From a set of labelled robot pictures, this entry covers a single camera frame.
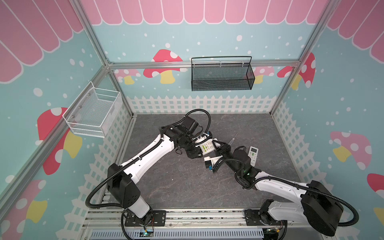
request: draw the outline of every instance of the screwdriver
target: screwdriver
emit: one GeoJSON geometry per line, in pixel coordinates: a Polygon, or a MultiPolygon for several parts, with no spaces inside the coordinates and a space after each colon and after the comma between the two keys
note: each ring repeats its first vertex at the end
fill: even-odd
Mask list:
{"type": "Polygon", "coordinates": [[[231,139],[231,141],[229,141],[228,145],[232,145],[233,141],[235,140],[235,137],[237,136],[238,132],[236,133],[236,135],[231,139]]]}

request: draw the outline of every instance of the black mesh basket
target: black mesh basket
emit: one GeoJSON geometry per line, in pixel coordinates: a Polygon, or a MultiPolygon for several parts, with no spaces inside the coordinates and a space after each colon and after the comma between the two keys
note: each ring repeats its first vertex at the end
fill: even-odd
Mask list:
{"type": "Polygon", "coordinates": [[[250,56],[192,58],[192,91],[251,90],[255,81],[251,59],[250,56]],[[207,61],[207,58],[220,61],[207,61]]]}

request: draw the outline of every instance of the white remote control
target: white remote control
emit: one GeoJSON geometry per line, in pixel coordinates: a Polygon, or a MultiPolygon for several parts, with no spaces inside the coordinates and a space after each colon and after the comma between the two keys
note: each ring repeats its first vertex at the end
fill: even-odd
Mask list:
{"type": "Polygon", "coordinates": [[[251,158],[251,166],[254,167],[255,164],[256,164],[256,158],[257,158],[257,154],[259,152],[259,149],[258,148],[255,148],[255,147],[249,147],[249,152],[248,152],[248,156],[251,158]]]}

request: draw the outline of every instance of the table surface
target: table surface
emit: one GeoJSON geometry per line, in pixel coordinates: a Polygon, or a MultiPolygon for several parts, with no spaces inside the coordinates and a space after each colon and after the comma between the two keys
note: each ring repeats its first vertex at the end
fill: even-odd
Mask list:
{"type": "MultiPolygon", "coordinates": [[[[183,114],[138,115],[124,161],[148,146],[159,134],[158,127],[172,124],[183,114]]],[[[208,117],[191,114],[205,129],[208,117]]],[[[299,181],[292,161],[269,114],[211,114],[209,130],[214,138],[229,142],[238,132],[232,150],[245,145],[257,147],[256,168],[271,175],[299,181]]],[[[155,163],[137,183],[141,196],[154,209],[261,207],[265,199],[288,200],[268,192],[245,190],[236,182],[234,173],[224,164],[216,174],[205,168],[204,159],[189,159],[174,151],[155,163]]],[[[116,202],[111,196],[109,202],[116,202]]]]}

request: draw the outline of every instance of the wire basket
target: wire basket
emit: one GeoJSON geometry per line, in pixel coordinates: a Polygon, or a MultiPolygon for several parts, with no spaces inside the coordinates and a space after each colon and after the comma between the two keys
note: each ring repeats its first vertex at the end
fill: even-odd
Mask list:
{"type": "Polygon", "coordinates": [[[192,91],[251,90],[255,81],[251,60],[251,56],[191,58],[192,91]]]}
{"type": "Polygon", "coordinates": [[[89,82],[63,118],[74,134],[105,137],[121,106],[120,92],[95,88],[89,82]]]}

